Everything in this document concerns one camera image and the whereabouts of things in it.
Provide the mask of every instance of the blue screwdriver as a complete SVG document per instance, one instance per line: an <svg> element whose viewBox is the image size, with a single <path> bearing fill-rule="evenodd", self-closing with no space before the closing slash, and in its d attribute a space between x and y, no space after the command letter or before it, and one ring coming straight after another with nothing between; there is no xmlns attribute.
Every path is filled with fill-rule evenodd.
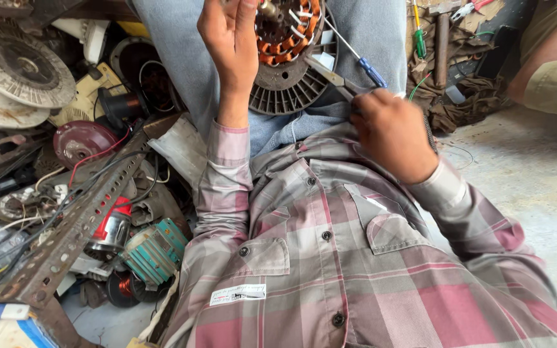
<svg viewBox="0 0 557 348"><path fill-rule="evenodd" d="M372 67L369 62L367 61L366 58L364 57L360 57L360 55L358 53L356 53L356 51L354 51L354 49L350 46L349 43L347 43L347 41L345 41L345 39L343 38L343 36L341 36L341 34L338 33L338 31L330 24L328 23L328 21L326 20L326 25L330 27L330 29L332 29L332 31L343 41L343 43L345 44L345 46L347 46L347 48L349 48L352 53L356 56L356 58L358 58L358 64L360 65L360 67L362 67L366 74L369 76L369 78L375 83L375 85L378 88L388 88L388 83L386 83L386 81L382 78L382 76L375 70L374 67Z"/></svg>

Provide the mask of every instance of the hand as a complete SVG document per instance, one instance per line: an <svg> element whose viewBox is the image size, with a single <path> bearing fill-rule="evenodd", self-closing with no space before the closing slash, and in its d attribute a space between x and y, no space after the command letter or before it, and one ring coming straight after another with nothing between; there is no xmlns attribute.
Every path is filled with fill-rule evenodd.
<svg viewBox="0 0 557 348"><path fill-rule="evenodd" d="M257 2L205 0L197 22L197 29L219 72L218 121L227 127L248 125L248 99L259 69L255 34Z"/></svg>
<svg viewBox="0 0 557 348"><path fill-rule="evenodd" d="M421 109L385 89L356 96L352 115L360 143L373 159L408 185L427 180L438 158L429 145Z"/></svg>

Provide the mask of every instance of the green wire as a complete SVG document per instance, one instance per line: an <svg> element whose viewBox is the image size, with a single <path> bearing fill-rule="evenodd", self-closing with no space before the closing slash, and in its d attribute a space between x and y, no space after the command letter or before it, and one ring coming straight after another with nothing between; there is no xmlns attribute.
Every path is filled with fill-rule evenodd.
<svg viewBox="0 0 557 348"><path fill-rule="evenodd" d="M480 32L480 33L475 34L474 36L471 36L470 38L475 38L476 36L483 35L483 34L495 34L495 33L494 32Z"/></svg>
<svg viewBox="0 0 557 348"><path fill-rule="evenodd" d="M408 102L412 102L412 98L414 98L414 93L416 93L416 90L420 87L421 84L423 84L425 80L427 80L427 77L429 76L431 76L431 72L429 72L429 74L427 74L427 76L425 76L425 78L422 81L420 81L420 83L418 83L416 87L414 87L414 90L412 91L412 94L410 94L410 99L408 100Z"/></svg>

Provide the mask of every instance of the concrete floor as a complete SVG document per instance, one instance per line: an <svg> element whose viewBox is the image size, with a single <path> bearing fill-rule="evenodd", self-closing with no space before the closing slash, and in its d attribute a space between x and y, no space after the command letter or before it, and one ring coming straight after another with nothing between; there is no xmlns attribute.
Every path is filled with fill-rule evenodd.
<svg viewBox="0 0 557 348"><path fill-rule="evenodd" d="M506 215L522 223L527 241L548 263L557 285L557 116L514 107L483 122L439 138L440 153ZM423 214L431 230L433 218ZM433 233L440 245L443 237ZM63 303L78 332L105 347L125 347L148 324L153 304L128 310L106 304L96 310L78 306L78 295Z"/></svg>

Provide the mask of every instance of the red pliers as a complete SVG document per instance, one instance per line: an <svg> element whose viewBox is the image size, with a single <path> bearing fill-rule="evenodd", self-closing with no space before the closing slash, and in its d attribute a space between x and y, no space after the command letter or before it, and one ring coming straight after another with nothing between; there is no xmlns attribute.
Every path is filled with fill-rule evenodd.
<svg viewBox="0 0 557 348"><path fill-rule="evenodd" d="M467 5L464 5L463 7L461 7L459 10L457 10L457 12L455 12L455 14L451 17L451 19L456 22L459 19L467 16L468 14L472 13L472 11L476 10L476 11L480 11L481 7L483 7L486 4L491 3L493 0L472 0L471 3L468 3Z"/></svg>

